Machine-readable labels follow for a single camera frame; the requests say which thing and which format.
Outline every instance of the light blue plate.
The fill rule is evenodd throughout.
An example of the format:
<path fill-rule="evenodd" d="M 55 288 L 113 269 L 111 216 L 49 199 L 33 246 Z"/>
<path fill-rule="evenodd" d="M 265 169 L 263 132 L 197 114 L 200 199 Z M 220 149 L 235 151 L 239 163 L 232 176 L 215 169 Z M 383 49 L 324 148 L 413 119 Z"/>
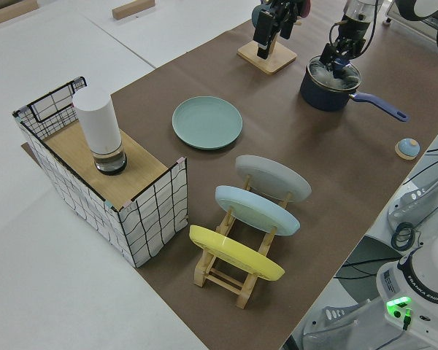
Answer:
<path fill-rule="evenodd" d="M 186 144 L 199 149 L 218 149 L 239 137 L 242 116 L 221 98 L 198 96 L 175 109 L 172 126 Z"/>
<path fill-rule="evenodd" d="M 262 230 L 271 232 L 277 228 L 277 236 L 293 235 L 300 222 L 284 208 L 255 193 L 232 186 L 216 187 L 216 202 L 238 220 Z"/>

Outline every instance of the plate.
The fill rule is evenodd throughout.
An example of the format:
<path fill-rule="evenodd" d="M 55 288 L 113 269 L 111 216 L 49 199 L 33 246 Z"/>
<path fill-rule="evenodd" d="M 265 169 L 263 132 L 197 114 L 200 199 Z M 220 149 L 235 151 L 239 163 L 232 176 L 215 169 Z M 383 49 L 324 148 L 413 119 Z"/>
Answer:
<path fill-rule="evenodd" d="M 257 155 L 240 155 L 235 160 L 235 169 L 243 180 L 251 176 L 250 186 L 254 190 L 279 201 L 284 201 L 290 192 L 289 202 L 300 202 L 312 192 L 307 180 L 295 171 Z"/>
<path fill-rule="evenodd" d="M 285 272 L 278 264 L 257 251 L 201 226 L 190 226 L 190 239 L 219 259 L 262 279 L 276 281 Z"/>
<path fill-rule="evenodd" d="M 172 126 L 186 144 L 199 149 L 219 149 L 242 131 L 237 108 L 221 98 L 198 96 L 182 102 L 172 115 Z"/>
<path fill-rule="evenodd" d="M 299 221 L 284 208 L 255 193 L 232 186 L 217 186 L 216 202 L 224 210 L 245 224 L 264 232 L 277 228 L 276 236 L 291 236 L 299 228 Z"/>

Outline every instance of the blue saucepan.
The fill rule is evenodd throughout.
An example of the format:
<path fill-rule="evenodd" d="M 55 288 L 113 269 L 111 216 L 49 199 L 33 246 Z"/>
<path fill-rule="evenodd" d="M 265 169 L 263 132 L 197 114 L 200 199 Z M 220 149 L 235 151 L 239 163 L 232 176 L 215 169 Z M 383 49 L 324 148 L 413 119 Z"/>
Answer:
<path fill-rule="evenodd" d="M 397 120 L 408 121 L 409 116 L 395 106 L 377 96 L 357 91 L 361 75 L 353 64 L 346 65 L 335 79 L 332 71 L 326 70 L 319 58 L 316 56 L 310 60 L 300 86 L 301 96 L 308 104 L 323 111 L 337 111 L 344 108 L 349 99 L 369 102 Z"/>

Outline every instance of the green indicator light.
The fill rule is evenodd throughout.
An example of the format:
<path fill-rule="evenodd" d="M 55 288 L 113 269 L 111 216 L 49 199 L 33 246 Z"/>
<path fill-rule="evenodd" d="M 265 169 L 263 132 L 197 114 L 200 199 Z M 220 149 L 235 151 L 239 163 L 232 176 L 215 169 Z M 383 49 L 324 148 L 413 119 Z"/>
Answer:
<path fill-rule="evenodd" d="M 388 308 L 391 308 L 393 306 L 399 305 L 399 304 L 408 304 L 412 300 L 409 297 L 400 297 L 398 299 L 390 300 L 386 303 L 386 306 Z"/>

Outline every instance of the grid-patterned box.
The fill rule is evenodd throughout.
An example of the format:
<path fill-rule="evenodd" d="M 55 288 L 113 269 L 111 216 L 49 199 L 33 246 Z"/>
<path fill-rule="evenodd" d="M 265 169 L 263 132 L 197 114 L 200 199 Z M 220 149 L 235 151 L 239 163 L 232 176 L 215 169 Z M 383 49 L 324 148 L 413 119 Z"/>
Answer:
<path fill-rule="evenodd" d="M 102 234 L 134 267 L 139 267 L 187 223 L 187 162 L 180 158 L 121 209 L 90 186 L 45 139 L 77 120 L 72 106 L 83 77 L 66 83 L 13 112 L 28 145 L 58 194 Z"/>

